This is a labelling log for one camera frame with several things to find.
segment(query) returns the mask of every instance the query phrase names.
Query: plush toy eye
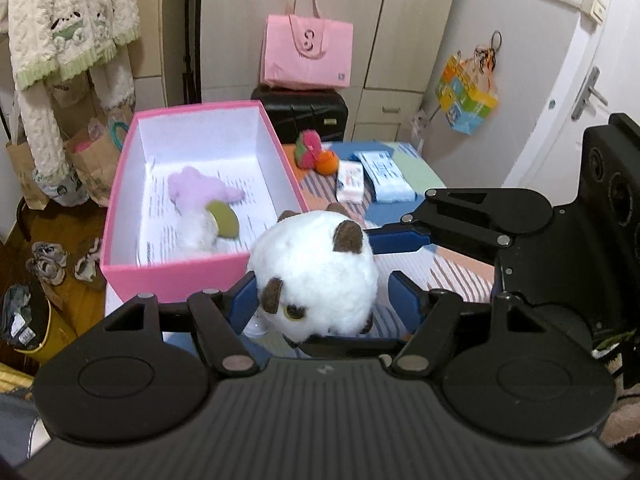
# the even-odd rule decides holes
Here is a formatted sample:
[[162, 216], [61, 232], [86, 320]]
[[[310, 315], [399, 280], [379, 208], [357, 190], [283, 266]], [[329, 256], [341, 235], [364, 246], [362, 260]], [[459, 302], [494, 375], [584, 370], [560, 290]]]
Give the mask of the plush toy eye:
[[306, 308], [295, 306], [295, 305], [287, 305], [284, 309], [284, 314], [292, 321], [300, 321], [305, 317]]

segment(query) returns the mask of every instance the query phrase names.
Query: sneaker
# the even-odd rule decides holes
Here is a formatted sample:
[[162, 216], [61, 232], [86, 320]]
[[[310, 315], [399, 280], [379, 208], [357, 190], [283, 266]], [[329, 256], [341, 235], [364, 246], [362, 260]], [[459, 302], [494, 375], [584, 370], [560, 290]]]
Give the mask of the sneaker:
[[60, 244], [50, 244], [49, 242], [36, 242], [31, 247], [31, 252], [36, 260], [46, 258], [60, 267], [66, 267], [68, 253]]
[[97, 254], [88, 254], [80, 258], [74, 267], [76, 280], [85, 282], [95, 290], [103, 290], [107, 286], [107, 280], [100, 270], [99, 261]]
[[65, 279], [65, 269], [48, 258], [30, 258], [27, 260], [26, 267], [29, 272], [49, 285], [59, 285]]
[[76, 280], [86, 283], [94, 290], [104, 290], [107, 286], [102, 271], [100, 270], [101, 238], [89, 238], [78, 244], [78, 252], [74, 257], [74, 276]]

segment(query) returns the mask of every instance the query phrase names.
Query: white plush toy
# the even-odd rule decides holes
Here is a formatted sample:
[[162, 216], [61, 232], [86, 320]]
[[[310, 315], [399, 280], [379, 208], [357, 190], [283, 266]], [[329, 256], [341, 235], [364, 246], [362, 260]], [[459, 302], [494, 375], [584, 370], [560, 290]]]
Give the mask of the white plush toy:
[[284, 212], [278, 220], [257, 240], [248, 263], [265, 317], [296, 343], [368, 332], [378, 270], [360, 226], [336, 204]]

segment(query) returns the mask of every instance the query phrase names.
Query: hanging bag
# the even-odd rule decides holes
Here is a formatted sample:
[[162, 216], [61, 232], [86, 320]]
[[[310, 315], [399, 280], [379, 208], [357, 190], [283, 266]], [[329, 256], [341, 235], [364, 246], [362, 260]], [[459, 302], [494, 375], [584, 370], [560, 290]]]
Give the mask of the hanging bag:
[[312, 18], [271, 15], [262, 43], [260, 81], [272, 88], [346, 88], [351, 79], [353, 25], [325, 20], [313, 0]]
[[497, 107], [494, 69], [501, 44], [502, 36], [496, 31], [491, 45], [477, 46], [472, 57], [463, 60], [460, 52], [449, 57], [436, 97], [453, 130], [471, 135]]
[[[100, 206], [109, 205], [120, 152], [131, 120], [131, 110], [124, 105], [110, 112], [108, 129], [98, 139], [90, 142], [89, 132], [83, 128], [66, 144], [66, 152], [78, 172], [80, 182], [89, 197]], [[79, 144], [87, 147], [78, 150]]]

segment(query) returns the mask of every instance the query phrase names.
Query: wooden floor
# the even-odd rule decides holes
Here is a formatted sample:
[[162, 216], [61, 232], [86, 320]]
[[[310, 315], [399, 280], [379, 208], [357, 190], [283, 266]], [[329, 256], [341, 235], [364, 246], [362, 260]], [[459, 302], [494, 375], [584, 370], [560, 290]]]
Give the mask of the wooden floor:
[[[82, 206], [65, 208], [50, 202], [44, 211], [25, 211], [25, 218], [31, 232], [31, 242], [26, 242], [20, 231], [15, 228], [6, 246], [0, 244], [0, 292], [14, 283], [23, 282], [26, 278], [24, 264], [31, 257], [31, 244], [44, 241], [61, 244], [71, 253], [67, 264], [65, 281], [53, 291], [62, 300], [62, 311], [68, 322], [78, 335], [87, 332], [104, 317], [104, 291], [96, 292], [76, 280], [73, 276], [73, 265], [78, 256], [78, 245], [86, 238], [102, 237], [106, 209], [93, 202]], [[15, 355], [4, 349], [0, 352], [0, 360], [9, 366], [18, 367]]]

